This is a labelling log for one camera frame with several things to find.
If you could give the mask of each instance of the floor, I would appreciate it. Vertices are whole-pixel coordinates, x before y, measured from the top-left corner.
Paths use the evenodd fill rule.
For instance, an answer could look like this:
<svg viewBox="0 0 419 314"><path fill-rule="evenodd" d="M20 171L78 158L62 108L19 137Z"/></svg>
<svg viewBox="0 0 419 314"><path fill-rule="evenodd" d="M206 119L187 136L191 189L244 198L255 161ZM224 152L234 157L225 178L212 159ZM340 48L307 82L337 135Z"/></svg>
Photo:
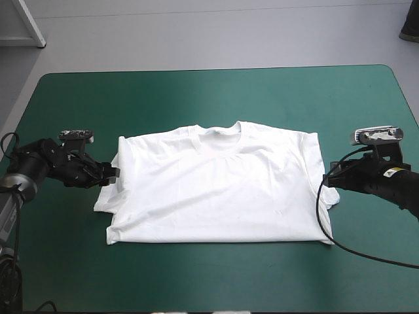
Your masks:
<svg viewBox="0 0 419 314"><path fill-rule="evenodd" d="M47 45L0 48L0 134L15 129L44 74L75 71L382 63L419 120L419 44L397 37L408 0L26 3Z"/></svg>

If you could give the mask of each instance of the cable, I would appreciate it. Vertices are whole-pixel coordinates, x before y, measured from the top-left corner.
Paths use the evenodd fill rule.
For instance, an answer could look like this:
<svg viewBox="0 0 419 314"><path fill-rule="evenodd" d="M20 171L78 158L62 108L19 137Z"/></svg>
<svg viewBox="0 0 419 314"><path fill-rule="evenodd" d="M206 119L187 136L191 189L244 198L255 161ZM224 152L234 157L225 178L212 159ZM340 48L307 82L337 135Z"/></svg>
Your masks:
<svg viewBox="0 0 419 314"><path fill-rule="evenodd" d="M53 302L53 301L51 301L51 300L49 300L49 301L46 301L46 302L44 302L44 303L42 303L36 310L35 310L35 313L38 313L38 312L40 312L40 310L42 310L42 308L44 307L44 306L46 306L46 305L51 305L51 307L52 307L52 309L54 310L54 312L57 312L57 307L55 306L55 303Z"/></svg>
<svg viewBox="0 0 419 314"><path fill-rule="evenodd" d="M19 141L20 141L20 138L19 138L19 135L18 135L17 133L15 133L15 132L8 132L8 133L4 134L4 136L3 136L3 137L1 138L1 140L0 140L0 148L1 148L1 151L3 152L3 154L4 154L4 155L5 155L8 159L11 159L12 157L11 157L10 155L7 155L7 154L6 154L6 152L5 152L5 149L4 149L5 139L6 139L9 135L13 135L13 136L14 136L14 140L15 140L15 142L14 142L13 149L15 149L15 148L17 148L17 147L19 146Z"/></svg>
<svg viewBox="0 0 419 314"><path fill-rule="evenodd" d="M393 265L397 265L397 266L402 266L402 267L407 267L407 268L415 268L415 269L419 269L419 265L417 264L408 264L408 263L403 263L403 262L398 262L395 260L388 260L385 258L381 258L381 257L376 257L376 256L372 256L372 255L368 255L365 253L361 253L361 252L357 252L355 250L349 249L347 247L345 247L344 245L340 244L338 241L334 240L325 230L325 228L323 227L323 225L321 224L321 220L320 220L320 215L319 215L319 200L320 200L320 193L321 193L321 188L324 184L324 182L327 180L327 178L329 178L330 174L332 174L332 172L341 165L341 163L343 161L345 161L345 159L347 159L349 156L352 156L354 154L357 154L358 152L364 152L366 150L370 150L369 147L361 147L353 152L350 152L349 154L345 155L341 160L339 160L337 162L337 164L332 167L332 169L330 169L330 171L328 173L326 173L326 175L323 177L323 180L320 183L319 186L319 190L317 192L317 199L316 199L316 216L317 216L317 222L319 223L320 229L321 231L324 233L324 235L327 237L327 239L329 239L330 241L332 241L335 245L337 245L338 247L340 247L341 249L345 250L346 252L358 255L360 257L364 257L364 258L368 258L370 260L376 260L377 262L382 262L382 263L387 263L387 264L393 264Z"/></svg>

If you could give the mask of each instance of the green table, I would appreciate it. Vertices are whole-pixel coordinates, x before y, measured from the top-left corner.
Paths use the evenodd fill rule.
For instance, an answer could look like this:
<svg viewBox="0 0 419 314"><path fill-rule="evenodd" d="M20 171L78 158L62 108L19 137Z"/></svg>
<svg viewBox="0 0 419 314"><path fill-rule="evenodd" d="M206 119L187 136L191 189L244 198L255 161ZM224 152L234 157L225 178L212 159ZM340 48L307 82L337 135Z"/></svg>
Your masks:
<svg viewBox="0 0 419 314"><path fill-rule="evenodd" d="M60 73L44 76L17 132L23 143L88 128L87 151L109 161L117 137L237 120L318 132L325 163L353 148L349 133L393 124L419 169L418 125L386 66ZM415 311L419 271L318 242L106 245L111 215L94 213L99 188L47 179L22 209L24 309L63 311ZM330 212L337 240L419 263L419 224L374 196L340 190Z"/></svg>

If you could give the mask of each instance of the t-shirt sleeve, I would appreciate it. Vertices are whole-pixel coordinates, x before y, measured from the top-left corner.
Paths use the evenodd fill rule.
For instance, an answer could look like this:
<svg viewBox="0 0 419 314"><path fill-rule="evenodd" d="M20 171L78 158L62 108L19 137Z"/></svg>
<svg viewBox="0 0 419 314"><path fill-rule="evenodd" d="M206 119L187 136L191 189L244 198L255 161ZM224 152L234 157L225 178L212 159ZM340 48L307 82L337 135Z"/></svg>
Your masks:
<svg viewBox="0 0 419 314"><path fill-rule="evenodd" d="M302 153L310 184L314 194L317 195L320 183L323 180L323 174L325 173L317 133L304 133L302 137ZM325 204L327 209L330 209L334 204L338 203L339 199L339 193L335 188L323 186L320 200Z"/></svg>
<svg viewBox="0 0 419 314"><path fill-rule="evenodd" d="M94 205L94 211L116 214L128 199L136 172L132 146L123 136L118 139L118 153L111 164L120 169L119 178L114 184L101 188L98 200Z"/></svg>

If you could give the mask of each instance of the white t-shirt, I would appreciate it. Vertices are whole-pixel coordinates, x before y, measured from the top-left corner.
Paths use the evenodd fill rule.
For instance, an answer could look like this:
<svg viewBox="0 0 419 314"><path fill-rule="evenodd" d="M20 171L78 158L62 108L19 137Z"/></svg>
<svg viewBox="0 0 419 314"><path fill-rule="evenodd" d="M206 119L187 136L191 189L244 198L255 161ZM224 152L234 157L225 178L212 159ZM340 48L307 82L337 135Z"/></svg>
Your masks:
<svg viewBox="0 0 419 314"><path fill-rule="evenodd" d="M113 213L107 243L330 241L316 219L324 174L316 133L238 121L119 137L115 184L95 211ZM323 187L319 211L339 202Z"/></svg>

